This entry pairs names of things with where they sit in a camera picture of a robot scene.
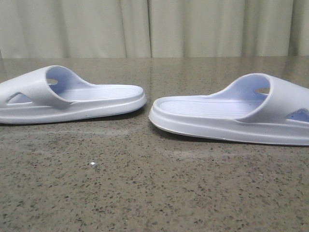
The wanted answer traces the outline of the light blue slipper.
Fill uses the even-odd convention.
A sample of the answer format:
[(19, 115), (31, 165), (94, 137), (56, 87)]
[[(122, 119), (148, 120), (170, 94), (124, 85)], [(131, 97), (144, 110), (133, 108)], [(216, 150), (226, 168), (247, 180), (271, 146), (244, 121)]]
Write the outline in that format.
[(41, 124), (130, 113), (146, 104), (136, 85), (96, 85), (63, 66), (47, 66), (0, 85), (0, 121)]
[(251, 73), (210, 95), (163, 97), (150, 121), (181, 135), (236, 142), (308, 145), (309, 90)]

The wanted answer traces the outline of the beige pleated curtain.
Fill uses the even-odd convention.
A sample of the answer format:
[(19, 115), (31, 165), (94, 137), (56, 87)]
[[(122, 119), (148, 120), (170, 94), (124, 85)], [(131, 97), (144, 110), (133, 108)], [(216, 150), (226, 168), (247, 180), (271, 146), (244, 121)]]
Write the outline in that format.
[(3, 0), (3, 58), (306, 56), (306, 0)]

